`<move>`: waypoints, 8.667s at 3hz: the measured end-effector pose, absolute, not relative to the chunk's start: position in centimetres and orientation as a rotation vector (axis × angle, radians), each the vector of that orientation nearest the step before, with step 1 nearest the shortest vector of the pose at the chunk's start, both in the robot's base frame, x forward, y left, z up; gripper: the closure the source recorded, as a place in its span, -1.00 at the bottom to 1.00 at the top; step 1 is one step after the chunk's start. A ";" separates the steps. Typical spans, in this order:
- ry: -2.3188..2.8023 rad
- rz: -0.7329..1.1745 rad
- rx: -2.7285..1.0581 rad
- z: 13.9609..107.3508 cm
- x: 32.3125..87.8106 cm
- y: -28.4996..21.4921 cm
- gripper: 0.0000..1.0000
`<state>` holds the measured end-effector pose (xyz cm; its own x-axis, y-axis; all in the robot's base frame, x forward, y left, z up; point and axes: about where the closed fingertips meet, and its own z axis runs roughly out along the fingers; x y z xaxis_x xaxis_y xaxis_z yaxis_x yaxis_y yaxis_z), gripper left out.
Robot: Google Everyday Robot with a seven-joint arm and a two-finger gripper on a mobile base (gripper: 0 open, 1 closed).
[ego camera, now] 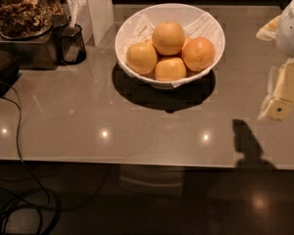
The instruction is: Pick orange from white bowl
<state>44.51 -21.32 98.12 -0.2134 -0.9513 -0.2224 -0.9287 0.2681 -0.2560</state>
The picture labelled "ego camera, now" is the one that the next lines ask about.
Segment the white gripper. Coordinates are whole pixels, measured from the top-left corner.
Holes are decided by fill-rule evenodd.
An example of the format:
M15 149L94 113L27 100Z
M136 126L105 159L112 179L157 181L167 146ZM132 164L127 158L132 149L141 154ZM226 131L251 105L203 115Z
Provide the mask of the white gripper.
M258 39L276 42L276 48L289 59L269 71L268 95L258 115L264 122L282 121L294 110L294 0L256 33Z

